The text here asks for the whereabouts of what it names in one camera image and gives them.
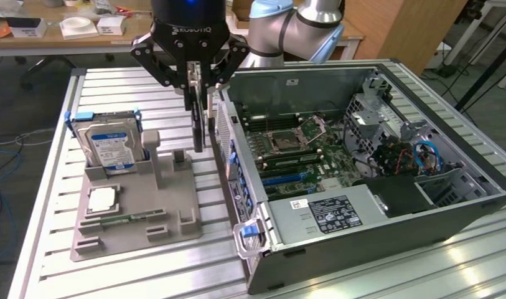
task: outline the motherboard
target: motherboard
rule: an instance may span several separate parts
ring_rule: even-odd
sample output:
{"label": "motherboard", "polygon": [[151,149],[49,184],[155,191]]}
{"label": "motherboard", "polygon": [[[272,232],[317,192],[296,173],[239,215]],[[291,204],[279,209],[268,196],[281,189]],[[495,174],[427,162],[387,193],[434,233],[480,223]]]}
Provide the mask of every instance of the motherboard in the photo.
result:
{"label": "motherboard", "polygon": [[244,118],[268,200],[352,186],[361,179],[336,122],[316,113]]}

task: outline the white container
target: white container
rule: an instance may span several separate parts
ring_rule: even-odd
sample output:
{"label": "white container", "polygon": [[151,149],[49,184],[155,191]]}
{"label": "white container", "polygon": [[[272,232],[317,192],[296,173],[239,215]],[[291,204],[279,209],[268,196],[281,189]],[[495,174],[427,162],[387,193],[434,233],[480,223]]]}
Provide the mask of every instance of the white container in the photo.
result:
{"label": "white container", "polygon": [[125,31],[123,17],[103,17],[97,22],[97,32],[103,36],[121,36]]}
{"label": "white container", "polygon": [[426,66],[427,69],[436,69],[439,67],[439,65],[443,63],[443,57],[446,58],[446,55],[448,55],[451,49],[452,48],[443,42],[439,44],[439,47],[434,53],[434,57],[430,59],[428,65]]}
{"label": "white container", "polygon": [[69,17],[60,22],[59,26],[64,40],[99,36],[92,21],[84,17]]}
{"label": "white container", "polygon": [[8,17],[6,22],[14,37],[43,37],[47,29],[44,19]]}

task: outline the robotiq logo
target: robotiq logo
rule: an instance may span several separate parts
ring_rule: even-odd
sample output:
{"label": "robotiq logo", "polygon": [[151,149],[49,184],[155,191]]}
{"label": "robotiq logo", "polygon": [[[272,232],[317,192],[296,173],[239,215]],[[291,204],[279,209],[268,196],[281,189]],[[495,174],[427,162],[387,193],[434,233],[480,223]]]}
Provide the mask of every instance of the robotiq logo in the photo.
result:
{"label": "robotiq logo", "polygon": [[184,32],[184,33],[212,33],[212,28],[204,27],[204,28],[197,28],[197,29],[183,29],[183,28],[172,27],[171,35],[175,36],[179,32]]}

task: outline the blue hard drive label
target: blue hard drive label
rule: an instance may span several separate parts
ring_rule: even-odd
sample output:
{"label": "blue hard drive label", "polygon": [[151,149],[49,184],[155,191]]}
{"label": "blue hard drive label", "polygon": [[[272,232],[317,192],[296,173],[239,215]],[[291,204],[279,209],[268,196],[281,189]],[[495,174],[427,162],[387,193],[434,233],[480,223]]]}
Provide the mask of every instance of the blue hard drive label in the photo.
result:
{"label": "blue hard drive label", "polygon": [[361,225],[351,202],[344,195],[308,202],[308,206],[324,234]]}
{"label": "blue hard drive label", "polygon": [[127,133],[99,134],[91,138],[97,158],[105,169],[119,170],[133,166],[133,152],[125,145]]}

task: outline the hard drive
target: hard drive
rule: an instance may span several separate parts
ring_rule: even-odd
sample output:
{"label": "hard drive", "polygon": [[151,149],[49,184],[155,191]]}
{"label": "hard drive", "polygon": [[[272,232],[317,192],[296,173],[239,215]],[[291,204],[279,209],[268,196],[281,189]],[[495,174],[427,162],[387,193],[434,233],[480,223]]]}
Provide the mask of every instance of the hard drive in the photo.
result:
{"label": "hard drive", "polygon": [[87,166],[101,166],[107,174],[136,171],[135,162],[147,159],[141,147],[141,115],[137,110],[111,113],[77,112],[65,123],[87,158]]}

